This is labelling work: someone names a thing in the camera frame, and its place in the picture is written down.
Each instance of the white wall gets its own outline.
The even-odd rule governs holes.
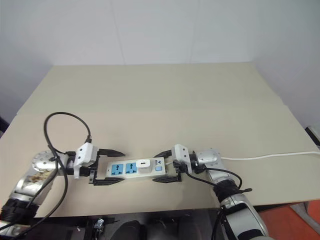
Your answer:
[[[318,0],[0,4],[0,115],[9,122],[52,65],[247,61],[302,125],[320,121]]]

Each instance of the tabletop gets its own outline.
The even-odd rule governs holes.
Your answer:
[[[0,139],[0,201],[5,203],[32,158],[47,150],[43,122],[52,112],[70,112],[87,122],[92,143],[126,157],[150,158],[183,144],[190,151],[218,149],[223,157],[317,151],[282,100],[251,63],[161,64],[130,66],[54,66],[18,111]],[[86,138],[77,120],[55,116],[48,133],[62,151],[76,150]],[[239,174],[253,205],[320,198],[320,158],[282,156],[224,160]],[[174,174],[172,165],[169,172]],[[43,217],[64,188],[57,177],[39,208]],[[93,186],[69,176],[67,196],[53,216],[87,216],[217,207],[209,185],[182,176],[182,182],[148,178]]]

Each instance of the black cable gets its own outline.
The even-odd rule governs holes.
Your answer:
[[[48,121],[49,119],[54,116],[54,115],[68,115],[68,116],[71,116],[71,117],[74,117],[76,119],[78,119],[81,123],[83,123],[83,125],[86,127],[87,129],[87,132],[88,132],[88,136],[87,136],[87,139],[86,139],[86,142],[89,138],[91,138],[91,131],[90,131],[90,128],[89,126],[86,124],[85,121],[83,121],[80,117],[72,114],[72,113],[69,113],[69,112],[63,112],[63,111],[59,111],[59,112],[54,112],[54,113],[51,113],[49,116],[46,117],[45,121],[44,121],[44,125],[43,125],[43,132],[44,132],[44,136],[45,136],[45,139],[48,143],[48,147],[49,145],[51,145],[52,149],[54,149],[56,152],[60,153],[60,154],[66,154],[65,152],[62,152],[62,151],[59,151],[58,149],[56,149],[55,147],[52,146],[52,143],[49,139],[49,136],[48,136],[48,131],[47,131],[47,125],[48,125]],[[43,189],[46,188],[46,186],[48,184],[50,184],[56,177],[56,175],[58,174],[58,162],[55,161],[55,173],[52,175],[52,177],[50,178],[50,180],[48,180],[37,192],[36,194],[33,196],[33,198],[30,200],[30,202],[28,203],[28,205],[26,206],[26,208],[28,208],[32,203],[33,201],[36,199],[36,197],[42,192]]]
[[[48,121],[49,119],[54,116],[54,115],[67,115],[67,116],[71,116],[71,117],[74,117],[75,119],[78,119],[86,128],[87,132],[88,132],[88,136],[86,137],[86,140],[85,142],[86,143],[91,143],[91,131],[90,131],[90,128],[89,126],[85,123],[85,121],[83,121],[80,117],[72,114],[72,113],[69,113],[69,112],[64,112],[64,111],[58,111],[58,112],[54,112],[54,113],[51,113],[49,116],[46,117],[45,121],[44,121],[44,126],[45,126],[45,129],[44,129],[44,137],[45,137],[45,140],[46,142],[48,143],[48,145],[51,146],[51,148],[55,151],[55,148],[53,147],[50,139],[49,139],[49,136],[48,136],[48,132],[47,132],[47,124],[48,124]]]
[[[18,218],[17,220],[15,220],[15,221],[13,221],[13,222],[8,223],[7,225],[4,225],[4,226],[0,227],[0,231],[17,224],[20,221],[20,219],[21,219],[21,217]]]
[[[206,183],[206,184],[209,184],[211,186],[214,186],[214,187],[218,187],[217,184],[214,184],[213,182],[210,182],[210,181],[207,181],[207,180],[204,180],[204,179],[201,179],[201,178],[198,178],[198,177],[195,177],[195,176],[192,176],[191,174],[189,174],[187,171],[185,172],[185,174],[187,174],[190,178],[194,179],[194,180],[198,180],[200,182],[203,182],[203,183]]]
[[[217,234],[217,229],[218,229],[218,226],[219,226],[219,222],[222,218],[222,216],[224,215],[224,213],[222,212],[222,210],[218,213],[216,219],[215,219],[215,222],[214,222],[214,225],[213,225],[213,229],[212,229],[212,234],[211,234],[211,240],[215,240],[216,238],[216,234]]]
[[[57,152],[57,153],[60,153],[60,154],[66,154],[65,152],[63,151],[59,151],[58,149],[54,148],[54,150]]]
[[[205,169],[206,169],[206,170],[213,170],[213,171],[219,171],[219,172],[224,172],[224,173],[232,174],[232,175],[236,176],[236,177],[239,179],[239,182],[240,182],[240,183],[239,183],[238,188],[240,189],[241,186],[242,186],[242,179],[241,179],[241,177],[240,177],[238,174],[236,174],[236,173],[234,173],[234,172],[232,172],[232,171],[224,170],[224,169],[219,169],[219,168],[212,168],[212,167],[206,167]]]
[[[48,147],[49,149],[51,150],[52,154],[53,154],[53,159],[55,160],[55,174],[53,175],[53,177],[50,179],[50,181],[48,181],[46,183],[46,186],[54,179],[55,175],[58,173],[58,164],[60,165],[61,167],[61,170],[63,172],[63,177],[64,177],[64,190],[63,190],[63,194],[59,200],[59,202],[54,206],[54,208],[46,215],[44,216],[43,218],[41,218],[41,220],[39,220],[37,223],[35,223],[34,225],[32,225],[31,227],[29,227],[28,229],[26,229],[25,231],[21,232],[19,235],[11,238],[10,240],[16,240],[16,239],[19,239],[20,237],[24,236],[25,234],[27,234],[28,232],[30,232],[32,229],[36,228],[38,225],[40,225],[41,223],[43,223],[47,218],[49,218],[56,210],[57,208],[61,205],[61,203],[63,202],[63,200],[65,199],[66,197],[66,194],[67,194],[67,190],[68,190],[68,175],[67,175],[67,171],[66,171],[66,168],[64,166],[64,164],[62,163],[61,159],[60,159],[60,156],[57,154],[57,152],[60,152],[60,151],[57,151],[50,139],[49,139],[49,136],[48,136],[48,121],[49,119],[54,116],[54,115],[68,115],[68,116],[71,116],[71,117],[74,117],[76,119],[78,119],[80,122],[83,123],[83,125],[86,127],[87,129],[87,132],[88,132],[88,136],[85,140],[86,143],[91,143],[92,142],[92,139],[91,139],[91,131],[88,127],[88,125],[78,116],[72,114],[72,113],[68,113],[68,112],[54,112],[54,113],[51,113],[49,116],[46,117],[45,121],[44,121],[44,124],[43,124],[43,132],[44,132],[44,137],[45,137],[45,140],[48,144]],[[44,187],[40,188],[36,195],[39,195],[39,193],[44,189]]]

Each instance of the white power strip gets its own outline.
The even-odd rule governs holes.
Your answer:
[[[111,161],[106,168],[107,178],[133,179],[141,177],[163,176],[166,174],[165,159],[154,157],[126,161]]]

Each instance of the orange floor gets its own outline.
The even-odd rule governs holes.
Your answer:
[[[308,213],[320,223],[320,200],[310,202]],[[260,216],[275,240],[320,240],[320,235],[288,206],[261,212]]]

